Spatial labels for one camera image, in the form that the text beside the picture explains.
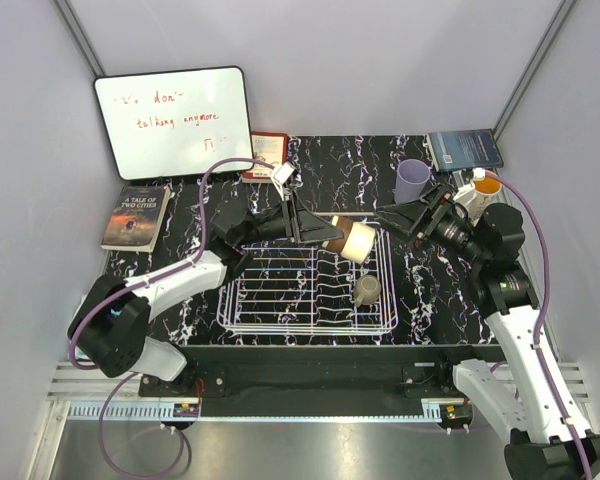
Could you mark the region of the lilac plastic cup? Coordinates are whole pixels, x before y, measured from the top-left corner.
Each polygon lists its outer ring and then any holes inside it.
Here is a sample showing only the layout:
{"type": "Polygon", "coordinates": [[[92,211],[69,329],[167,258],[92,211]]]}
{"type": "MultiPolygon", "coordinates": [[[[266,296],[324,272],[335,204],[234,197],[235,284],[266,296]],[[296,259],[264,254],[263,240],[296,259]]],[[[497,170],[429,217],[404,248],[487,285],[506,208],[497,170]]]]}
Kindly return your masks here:
{"type": "Polygon", "coordinates": [[[394,202],[396,204],[417,200],[429,182],[431,171],[421,160],[406,159],[396,168],[394,202]]]}

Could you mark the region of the cream and brown cup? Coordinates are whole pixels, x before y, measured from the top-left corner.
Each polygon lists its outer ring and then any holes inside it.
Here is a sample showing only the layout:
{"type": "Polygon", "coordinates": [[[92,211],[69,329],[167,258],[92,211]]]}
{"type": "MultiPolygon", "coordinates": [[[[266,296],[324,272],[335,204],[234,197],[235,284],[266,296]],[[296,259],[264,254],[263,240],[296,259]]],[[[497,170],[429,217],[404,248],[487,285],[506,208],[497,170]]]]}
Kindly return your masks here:
{"type": "Polygon", "coordinates": [[[322,243],[322,247],[346,260],[363,264],[369,257],[376,239],[376,229],[349,217],[335,215],[331,224],[338,227],[343,237],[322,243]]]}

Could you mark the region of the floral white mug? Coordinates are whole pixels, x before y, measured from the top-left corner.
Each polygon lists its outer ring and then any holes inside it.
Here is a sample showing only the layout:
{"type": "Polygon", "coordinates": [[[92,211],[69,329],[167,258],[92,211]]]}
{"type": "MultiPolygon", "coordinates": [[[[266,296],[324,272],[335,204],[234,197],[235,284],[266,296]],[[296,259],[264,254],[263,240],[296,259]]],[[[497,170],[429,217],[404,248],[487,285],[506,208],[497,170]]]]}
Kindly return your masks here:
{"type": "Polygon", "coordinates": [[[496,200],[496,197],[502,190],[501,183],[496,179],[493,172],[486,171],[486,177],[482,181],[476,181],[477,198],[464,209],[466,210],[469,220],[476,224],[485,209],[496,200]]]}

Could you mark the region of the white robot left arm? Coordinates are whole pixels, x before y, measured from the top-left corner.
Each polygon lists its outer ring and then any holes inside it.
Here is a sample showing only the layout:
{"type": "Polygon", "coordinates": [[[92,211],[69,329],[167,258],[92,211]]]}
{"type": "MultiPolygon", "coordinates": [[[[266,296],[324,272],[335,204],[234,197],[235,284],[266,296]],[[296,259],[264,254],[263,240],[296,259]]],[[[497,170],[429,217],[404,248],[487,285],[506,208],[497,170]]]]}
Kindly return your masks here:
{"type": "Polygon", "coordinates": [[[195,386],[196,372],[175,345],[149,336],[150,321],[239,277],[251,260],[246,245],[273,240],[318,245],[345,236],[296,194],[259,213],[240,200],[224,202],[202,226],[202,243],[193,255],[144,276],[96,280],[67,331],[69,360],[76,368],[98,369],[109,378],[149,374],[173,395],[186,395],[195,386]]]}

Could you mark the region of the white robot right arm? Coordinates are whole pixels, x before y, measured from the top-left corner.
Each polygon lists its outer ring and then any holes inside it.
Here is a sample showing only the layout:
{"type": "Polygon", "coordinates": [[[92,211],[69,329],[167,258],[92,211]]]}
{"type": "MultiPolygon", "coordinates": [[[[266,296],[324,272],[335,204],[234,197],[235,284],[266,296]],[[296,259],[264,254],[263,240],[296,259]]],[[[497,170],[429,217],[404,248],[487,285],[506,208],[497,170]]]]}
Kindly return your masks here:
{"type": "Polygon", "coordinates": [[[433,381],[446,396],[461,394],[499,435],[513,479],[592,479],[600,473],[600,434],[569,391],[545,335],[550,295],[537,295],[518,261],[523,217],[506,203],[486,207],[472,223],[451,191],[436,186],[419,199],[383,206],[376,216],[403,240],[441,244],[470,265],[468,285],[505,357],[511,394],[479,358],[445,354],[433,381]]]}

